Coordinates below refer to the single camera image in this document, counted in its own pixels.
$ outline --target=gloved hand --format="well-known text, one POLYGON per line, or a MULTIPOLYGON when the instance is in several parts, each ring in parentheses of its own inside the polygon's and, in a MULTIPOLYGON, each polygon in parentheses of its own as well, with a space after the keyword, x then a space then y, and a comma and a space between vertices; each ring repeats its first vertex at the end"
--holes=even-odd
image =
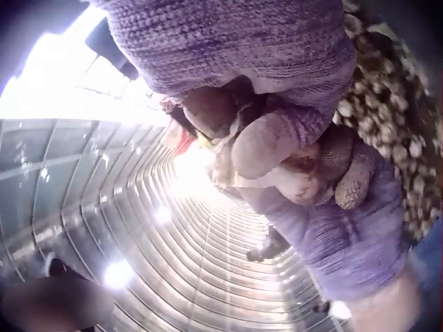
POLYGON ((246 178, 251 174, 267 174, 267 178, 271 179, 267 181, 269 186, 275 186, 287 199, 299 205, 322 204, 329 200, 332 194, 335 194, 337 204, 344 209, 355 208, 363 202, 373 174, 374 158, 365 153, 360 140, 354 144, 356 135, 352 129, 331 124, 317 142, 304 148, 294 147, 290 150, 282 145, 283 143, 275 142, 272 152, 264 146, 260 159, 251 160, 255 153, 250 151, 259 148, 256 143, 260 141, 260 137, 276 132, 272 127, 254 131, 257 122, 269 114, 266 108, 284 108, 286 103, 273 95, 257 102, 252 87, 249 89, 244 81, 241 84, 234 82, 230 85, 231 90, 225 87, 197 89, 182 102, 188 119, 199 130, 206 131, 213 137, 228 135, 228 128, 234 119, 237 116, 241 117, 244 130, 237 139, 232 138, 226 142, 216 155, 216 180, 233 185, 235 170, 246 178), (244 96, 242 104, 234 102, 240 99, 239 96, 244 96), (245 132, 251 136, 250 141, 243 139, 245 132), (286 158, 278 162, 279 159, 273 159, 277 155, 286 158), (263 164, 272 168, 264 169, 263 164))
POLYGON ((334 200, 303 207, 276 187, 238 188, 304 258, 331 300, 365 297, 402 271, 406 261, 400 184, 374 148, 357 146, 375 161, 366 199, 357 208, 344 210, 334 200))

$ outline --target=hand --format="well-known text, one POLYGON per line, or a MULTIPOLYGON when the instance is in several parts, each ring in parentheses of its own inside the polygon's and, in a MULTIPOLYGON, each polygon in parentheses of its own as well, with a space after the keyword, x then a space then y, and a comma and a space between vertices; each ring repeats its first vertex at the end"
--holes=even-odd
POLYGON ((407 255, 401 188, 393 168, 372 147, 356 147, 374 159, 366 197, 356 208, 344 210, 334 200, 303 207, 276 187, 238 188, 305 260, 331 300, 365 297, 377 290, 403 270, 407 255))

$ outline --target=metal structure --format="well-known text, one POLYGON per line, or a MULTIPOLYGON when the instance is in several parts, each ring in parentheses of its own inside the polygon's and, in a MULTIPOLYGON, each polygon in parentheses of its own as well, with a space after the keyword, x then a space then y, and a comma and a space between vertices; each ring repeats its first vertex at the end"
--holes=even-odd
POLYGON ((311 312, 319 294, 293 252, 246 260, 266 220, 244 202, 175 196, 164 128, 58 119, 3 120, 0 129, 0 271, 9 283, 41 277, 49 251, 100 283, 125 260, 134 277, 113 291, 102 331, 349 329, 311 312))

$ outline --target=dark object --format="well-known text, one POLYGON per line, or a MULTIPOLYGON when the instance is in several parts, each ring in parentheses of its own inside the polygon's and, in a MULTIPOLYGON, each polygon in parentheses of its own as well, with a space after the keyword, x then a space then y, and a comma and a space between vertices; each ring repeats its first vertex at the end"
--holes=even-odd
POLYGON ((74 271, 68 264, 64 263, 60 258, 50 253, 45 264, 46 274, 48 277, 71 277, 87 280, 85 277, 74 271))
POLYGON ((108 59, 123 75, 130 80, 138 78, 138 71, 123 55, 109 31, 108 18, 104 18, 86 38, 86 45, 98 55, 108 59))
POLYGON ((262 262, 265 259, 272 259, 280 255, 290 248, 289 243, 285 238, 270 225, 268 227, 268 235, 262 244, 262 248, 256 248, 246 253, 246 258, 250 262, 262 262))
POLYGON ((108 319, 113 307, 113 298, 103 287, 71 277, 19 284, 9 288, 2 301, 6 320, 35 332, 90 331, 91 326, 108 319))
POLYGON ((314 305, 312 311, 315 313, 329 313, 329 309, 330 309, 330 302, 325 301, 314 305))

